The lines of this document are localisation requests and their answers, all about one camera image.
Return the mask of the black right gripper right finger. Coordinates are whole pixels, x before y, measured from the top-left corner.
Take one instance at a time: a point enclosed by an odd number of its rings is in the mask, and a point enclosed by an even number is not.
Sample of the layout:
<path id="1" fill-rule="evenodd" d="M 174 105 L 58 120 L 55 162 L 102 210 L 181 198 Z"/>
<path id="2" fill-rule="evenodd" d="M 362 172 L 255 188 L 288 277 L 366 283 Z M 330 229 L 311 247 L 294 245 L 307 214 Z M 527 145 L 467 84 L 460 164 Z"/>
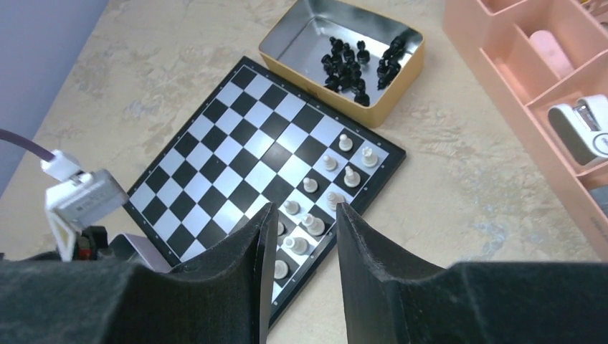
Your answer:
<path id="1" fill-rule="evenodd" d="M 350 343 L 605 343 L 607 265 L 458 262 L 439 267 L 337 211 Z"/>

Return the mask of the white piece passed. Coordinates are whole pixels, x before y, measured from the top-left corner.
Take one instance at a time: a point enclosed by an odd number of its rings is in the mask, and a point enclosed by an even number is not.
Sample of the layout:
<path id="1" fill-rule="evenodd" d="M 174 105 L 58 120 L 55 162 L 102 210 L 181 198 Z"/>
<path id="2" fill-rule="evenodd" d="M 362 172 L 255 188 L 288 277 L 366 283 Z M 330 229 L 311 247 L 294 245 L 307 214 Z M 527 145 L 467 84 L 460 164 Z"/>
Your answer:
<path id="1" fill-rule="evenodd" d="M 283 240 L 284 248 L 299 256 L 307 254 L 308 245 L 306 239 L 298 236 L 287 236 Z"/>

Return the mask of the white corner board piece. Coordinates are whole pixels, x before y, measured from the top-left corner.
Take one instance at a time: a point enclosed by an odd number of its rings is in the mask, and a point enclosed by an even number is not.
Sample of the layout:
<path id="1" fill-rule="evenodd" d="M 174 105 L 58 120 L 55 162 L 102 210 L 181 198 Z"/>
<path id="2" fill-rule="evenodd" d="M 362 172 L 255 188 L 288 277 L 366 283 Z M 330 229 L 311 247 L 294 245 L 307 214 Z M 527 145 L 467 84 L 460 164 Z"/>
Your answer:
<path id="1" fill-rule="evenodd" d="M 361 162 L 365 165 L 365 167 L 373 168 L 378 163 L 378 156 L 371 147 L 366 146 L 361 150 Z"/>

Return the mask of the white chess pawn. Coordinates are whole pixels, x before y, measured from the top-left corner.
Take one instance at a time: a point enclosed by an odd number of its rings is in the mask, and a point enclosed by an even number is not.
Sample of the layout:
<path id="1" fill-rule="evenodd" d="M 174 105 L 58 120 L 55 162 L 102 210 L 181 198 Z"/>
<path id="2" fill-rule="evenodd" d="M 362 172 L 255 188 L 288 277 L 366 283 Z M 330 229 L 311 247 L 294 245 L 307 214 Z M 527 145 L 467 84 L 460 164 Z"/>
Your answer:
<path id="1" fill-rule="evenodd" d="M 342 152 L 349 152 L 353 149 L 353 141 L 347 134 L 340 134 L 338 138 L 338 148 Z"/>

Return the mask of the white chess piece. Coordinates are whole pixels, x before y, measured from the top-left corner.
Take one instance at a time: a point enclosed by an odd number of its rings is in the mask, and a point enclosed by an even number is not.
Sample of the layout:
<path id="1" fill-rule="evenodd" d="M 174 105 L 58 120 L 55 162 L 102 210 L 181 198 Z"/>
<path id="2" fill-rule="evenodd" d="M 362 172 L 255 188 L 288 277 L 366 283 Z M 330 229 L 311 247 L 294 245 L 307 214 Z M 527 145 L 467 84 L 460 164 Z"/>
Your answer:
<path id="1" fill-rule="evenodd" d="M 344 202 L 346 199 L 344 197 L 343 194 L 335 192 L 335 191 L 329 191 L 326 195 L 326 203 L 327 203 L 327 207 L 331 210 L 331 211 L 336 211 L 337 209 L 337 205 L 339 203 Z"/>

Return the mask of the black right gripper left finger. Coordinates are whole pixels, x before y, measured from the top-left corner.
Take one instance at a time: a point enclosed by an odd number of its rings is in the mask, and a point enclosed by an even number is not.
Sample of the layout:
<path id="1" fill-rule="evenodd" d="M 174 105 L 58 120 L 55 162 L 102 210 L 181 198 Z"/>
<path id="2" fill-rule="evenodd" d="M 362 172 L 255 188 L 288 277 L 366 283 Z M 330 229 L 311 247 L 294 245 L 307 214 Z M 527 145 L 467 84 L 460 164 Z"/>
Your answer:
<path id="1" fill-rule="evenodd" d="M 1 263 L 3 343 L 265 343 L 278 210 L 168 273 L 106 259 Z"/>

